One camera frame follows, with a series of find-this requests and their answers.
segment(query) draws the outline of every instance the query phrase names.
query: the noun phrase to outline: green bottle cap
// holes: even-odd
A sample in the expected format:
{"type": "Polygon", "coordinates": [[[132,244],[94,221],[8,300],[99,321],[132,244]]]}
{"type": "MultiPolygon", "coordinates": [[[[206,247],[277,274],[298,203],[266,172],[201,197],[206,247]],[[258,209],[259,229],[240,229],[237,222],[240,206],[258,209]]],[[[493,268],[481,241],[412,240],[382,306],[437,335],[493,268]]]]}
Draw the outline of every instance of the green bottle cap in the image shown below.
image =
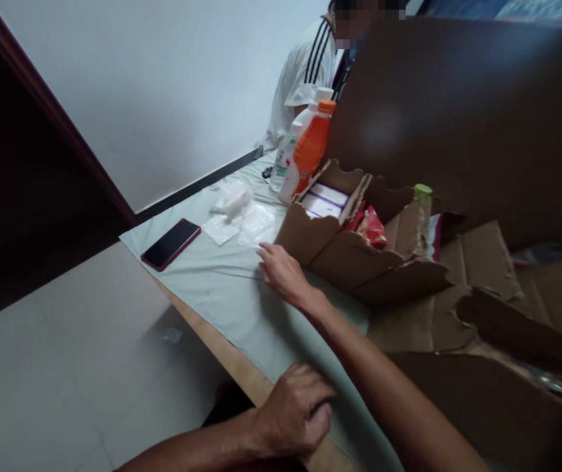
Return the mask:
{"type": "Polygon", "coordinates": [[[414,186],[414,200],[420,200],[423,197],[428,197],[432,194],[432,189],[423,184],[416,184],[414,186]]]}

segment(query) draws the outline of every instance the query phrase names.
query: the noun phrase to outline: orange bottle cap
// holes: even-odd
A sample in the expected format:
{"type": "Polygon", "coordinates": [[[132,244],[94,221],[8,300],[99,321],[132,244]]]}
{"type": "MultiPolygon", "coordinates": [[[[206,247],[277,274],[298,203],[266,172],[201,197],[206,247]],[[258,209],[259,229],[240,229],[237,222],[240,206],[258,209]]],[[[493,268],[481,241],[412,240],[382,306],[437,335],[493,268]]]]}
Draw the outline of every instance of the orange bottle cap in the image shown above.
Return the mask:
{"type": "Polygon", "coordinates": [[[318,111],[321,113],[333,114],[335,110],[335,102],[333,100],[321,100],[318,104],[318,111]]]}

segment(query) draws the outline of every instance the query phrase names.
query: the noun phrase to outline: white shirt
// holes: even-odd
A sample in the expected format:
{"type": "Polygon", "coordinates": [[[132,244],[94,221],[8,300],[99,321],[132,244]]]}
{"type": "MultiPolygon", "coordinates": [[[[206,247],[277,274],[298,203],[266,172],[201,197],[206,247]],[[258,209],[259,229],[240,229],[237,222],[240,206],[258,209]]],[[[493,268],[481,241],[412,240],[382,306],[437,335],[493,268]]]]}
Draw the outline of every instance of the white shirt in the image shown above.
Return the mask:
{"type": "Polygon", "coordinates": [[[335,75],[335,39],[324,17],[307,29],[281,71],[272,101],[264,152],[274,151],[290,131],[294,107],[309,104],[318,87],[331,87],[335,75]]]}

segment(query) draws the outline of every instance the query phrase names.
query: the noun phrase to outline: smartphone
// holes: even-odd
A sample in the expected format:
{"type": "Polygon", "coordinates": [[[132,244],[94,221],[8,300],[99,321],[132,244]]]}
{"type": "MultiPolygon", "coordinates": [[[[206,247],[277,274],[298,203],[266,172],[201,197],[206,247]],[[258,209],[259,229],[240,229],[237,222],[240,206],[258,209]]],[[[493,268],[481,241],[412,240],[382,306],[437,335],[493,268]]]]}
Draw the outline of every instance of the smartphone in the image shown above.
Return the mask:
{"type": "Polygon", "coordinates": [[[199,234],[200,226],[183,218],[150,246],[150,249],[141,255],[141,260],[162,272],[199,234]]]}

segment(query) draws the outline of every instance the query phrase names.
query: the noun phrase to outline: white floor tile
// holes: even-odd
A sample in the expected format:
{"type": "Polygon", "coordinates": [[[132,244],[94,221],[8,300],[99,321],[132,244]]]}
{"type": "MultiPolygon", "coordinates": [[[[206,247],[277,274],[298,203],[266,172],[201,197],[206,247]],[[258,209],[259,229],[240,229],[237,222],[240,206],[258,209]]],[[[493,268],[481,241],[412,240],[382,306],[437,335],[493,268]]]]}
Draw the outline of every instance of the white floor tile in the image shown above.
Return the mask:
{"type": "Polygon", "coordinates": [[[185,321],[122,243],[33,297],[97,428],[117,427],[174,358],[162,333],[185,321]]]}
{"type": "Polygon", "coordinates": [[[228,379],[118,243],[0,312],[0,471],[110,471],[199,427],[228,379]]]}
{"type": "Polygon", "coordinates": [[[86,462],[80,466],[77,472],[111,472],[113,466],[109,460],[109,456],[102,446],[98,447],[91,453],[86,462]]]}
{"type": "Polygon", "coordinates": [[[0,313],[0,471],[73,471],[100,439],[28,305],[0,313]]]}
{"type": "Polygon", "coordinates": [[[107,434],[105,448],[115,467],[160,441],[200,427],[228,373],[196,334],[187,329],[170,367],[107,434]]]}

